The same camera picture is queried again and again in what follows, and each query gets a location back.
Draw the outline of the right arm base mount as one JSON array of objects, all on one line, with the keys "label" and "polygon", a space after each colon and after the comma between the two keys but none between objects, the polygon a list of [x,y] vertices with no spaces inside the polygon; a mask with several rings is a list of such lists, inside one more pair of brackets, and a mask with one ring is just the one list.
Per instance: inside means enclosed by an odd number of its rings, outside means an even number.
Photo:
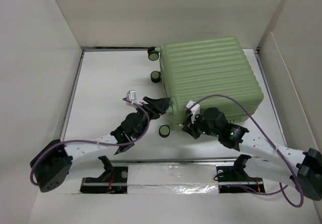
[{"label": "right arm base mount", "polygon": [[251,178],[244,171],[233,166],[217,166],[213,180],[218,191],[224,193],[266,193],[262,178]]}]

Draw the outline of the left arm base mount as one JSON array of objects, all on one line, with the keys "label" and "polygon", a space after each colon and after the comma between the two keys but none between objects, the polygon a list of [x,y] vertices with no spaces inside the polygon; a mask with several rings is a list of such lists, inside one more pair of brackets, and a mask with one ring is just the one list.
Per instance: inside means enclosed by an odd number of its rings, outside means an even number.
[{"label": "left arm base mount", "polygon": [[97,177],[82,179],[80,192],[83,194],[127,194],[127,166],[113,166],[106,156],[98,157],[104,171]]}]

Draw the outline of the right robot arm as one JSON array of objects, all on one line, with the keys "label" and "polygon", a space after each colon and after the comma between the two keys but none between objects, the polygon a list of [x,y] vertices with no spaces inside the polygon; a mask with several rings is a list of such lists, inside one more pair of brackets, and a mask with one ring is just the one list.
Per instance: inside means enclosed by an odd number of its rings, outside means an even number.
[{"label": "right robot arm", "polygon": [[321,153],[309,148],[295,150],[286,146],[272,146],[261,136],[242,126],[228,122],[217,108],[188,106],[189,116],[182,130],[194,139],[201,135],[216,137],[220,144],[241,153],[234,162],[233,176],[238,180],[260,177],[286,184],[311,200],[321,200]]}]

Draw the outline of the green hard-shell suitcase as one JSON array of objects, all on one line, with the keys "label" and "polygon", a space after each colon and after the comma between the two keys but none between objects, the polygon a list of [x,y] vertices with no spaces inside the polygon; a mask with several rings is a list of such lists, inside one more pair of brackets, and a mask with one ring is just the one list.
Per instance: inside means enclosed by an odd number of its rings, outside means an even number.
[{"label": "green hard-shell suitcase", "polygon": [[147,50],[148,59],[159,61],[159,76],[170,98],[171,130],[180,131],[189,101],[200,111],[216,107],[228,121],[244,122],[264,99],[243,48],[235,36],[168,43]]}]

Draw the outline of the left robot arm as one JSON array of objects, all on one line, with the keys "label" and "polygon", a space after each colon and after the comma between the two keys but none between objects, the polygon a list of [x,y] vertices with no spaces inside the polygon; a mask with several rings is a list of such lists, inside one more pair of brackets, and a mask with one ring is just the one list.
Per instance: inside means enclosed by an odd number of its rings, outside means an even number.
[{"label": "left robot arm", "polygon": [[94,140],[52,140],[31,162],[30,182],[42,193],[52,191],[64,181],[95,178],[101,182],[112,179],[114,167],[110,157],[132,148],[148,132],[151,121],[166,114],[170,98],[144,97],[142,102],[127,94],[123,98],[135,108],[109,134]]}]

